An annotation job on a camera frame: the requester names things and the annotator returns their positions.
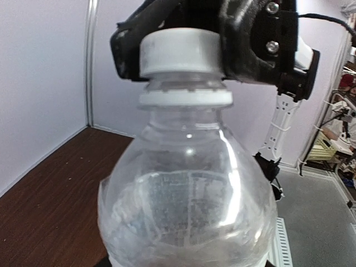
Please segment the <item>clear water bottle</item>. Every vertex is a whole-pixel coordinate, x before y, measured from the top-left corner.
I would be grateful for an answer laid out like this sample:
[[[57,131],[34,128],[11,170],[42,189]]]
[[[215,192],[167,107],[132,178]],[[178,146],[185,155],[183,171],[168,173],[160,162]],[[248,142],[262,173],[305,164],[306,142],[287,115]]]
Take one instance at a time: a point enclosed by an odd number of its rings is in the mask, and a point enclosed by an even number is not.
[[[98,191],[112,266],[264,266],[276,202],[258,163],[223,124],[233,97],[213,75],[154,75],[150,120]]]

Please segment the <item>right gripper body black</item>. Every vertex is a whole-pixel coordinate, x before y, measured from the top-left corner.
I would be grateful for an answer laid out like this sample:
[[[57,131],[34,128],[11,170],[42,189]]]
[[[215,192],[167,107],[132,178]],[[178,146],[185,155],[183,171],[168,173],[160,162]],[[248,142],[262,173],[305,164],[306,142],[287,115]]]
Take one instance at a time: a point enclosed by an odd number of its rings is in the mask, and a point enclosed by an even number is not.
[[[278,85],[280,76],[294,69],[298,45],[296,1],[259,1],[250,45],[258,60],[256,80]]]

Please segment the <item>white water bottle cap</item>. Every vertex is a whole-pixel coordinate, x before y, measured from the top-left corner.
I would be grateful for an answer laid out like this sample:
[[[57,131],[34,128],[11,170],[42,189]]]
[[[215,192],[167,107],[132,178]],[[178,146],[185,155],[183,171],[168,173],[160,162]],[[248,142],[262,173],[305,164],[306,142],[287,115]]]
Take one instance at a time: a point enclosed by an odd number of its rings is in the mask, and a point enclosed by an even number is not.
[[[193,72],[224,76],[220,36],[196,28],[172,28],[147,35],[140,44],[140,76]]]

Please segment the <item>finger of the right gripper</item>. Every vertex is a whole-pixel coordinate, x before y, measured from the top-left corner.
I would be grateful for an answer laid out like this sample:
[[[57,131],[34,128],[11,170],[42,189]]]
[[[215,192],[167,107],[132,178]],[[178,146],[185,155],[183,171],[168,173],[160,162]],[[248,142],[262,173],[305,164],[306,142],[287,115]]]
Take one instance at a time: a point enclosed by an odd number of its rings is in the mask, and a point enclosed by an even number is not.
[[[125,21],[117,23],[110,47],[118,76],[132,82],[146,82],[140,75],[140,44],[149,34],[177,26],[181,1],[144,1]]]
[[[226,78],[277,85],[281,50],[280,1],[220,1]]]

